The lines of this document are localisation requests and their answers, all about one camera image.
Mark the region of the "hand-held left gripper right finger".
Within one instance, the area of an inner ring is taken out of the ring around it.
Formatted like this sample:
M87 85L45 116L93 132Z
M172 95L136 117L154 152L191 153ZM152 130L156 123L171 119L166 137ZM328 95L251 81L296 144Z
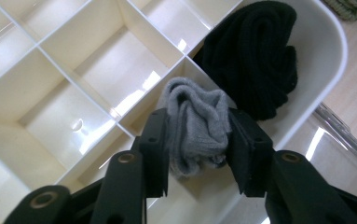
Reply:
M244 111L230 108L228 115L232 134L227 148L227 164L239 193L247 197L264 197L273 142Z

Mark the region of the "cream divided organizer box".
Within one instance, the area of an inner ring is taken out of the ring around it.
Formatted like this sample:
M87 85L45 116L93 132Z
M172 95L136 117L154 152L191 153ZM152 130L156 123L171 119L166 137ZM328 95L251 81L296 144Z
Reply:
M256 0L0 0L0 224L29 192L75 192L129 149L172 77L217 87L192 61L227 15ZM297 19L298 83L261 127L282 149L340 80L346 37L321 0L277 0ZM238 202L227 167L169 180L148 223L216 224Z

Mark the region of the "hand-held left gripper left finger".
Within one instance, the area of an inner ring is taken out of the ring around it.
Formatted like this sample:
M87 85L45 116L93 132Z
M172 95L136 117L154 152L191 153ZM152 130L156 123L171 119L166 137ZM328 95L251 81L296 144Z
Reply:
M140 137L147 198L159 198L168 194L169 152L165 148L167 117L166 108L152 112Z

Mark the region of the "clear plastic lid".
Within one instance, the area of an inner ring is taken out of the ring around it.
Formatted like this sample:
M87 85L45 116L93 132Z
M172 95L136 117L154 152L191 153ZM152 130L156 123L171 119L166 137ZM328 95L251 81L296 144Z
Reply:
M326 105L274 154L266 211L269 224L357 224L357 139Z

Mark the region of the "green woven basket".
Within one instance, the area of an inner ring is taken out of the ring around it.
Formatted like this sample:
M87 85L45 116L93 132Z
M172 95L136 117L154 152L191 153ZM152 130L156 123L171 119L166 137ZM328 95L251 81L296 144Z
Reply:
M357 0L323 0L343 21L357 21Z

